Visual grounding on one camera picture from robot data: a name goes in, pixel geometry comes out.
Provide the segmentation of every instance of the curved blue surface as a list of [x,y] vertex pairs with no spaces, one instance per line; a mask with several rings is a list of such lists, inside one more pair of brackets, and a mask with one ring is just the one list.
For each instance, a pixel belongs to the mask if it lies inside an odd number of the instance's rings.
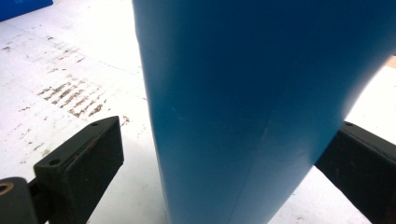
[[265,223],[396,47],[396,1],[134,0],[169,223]]

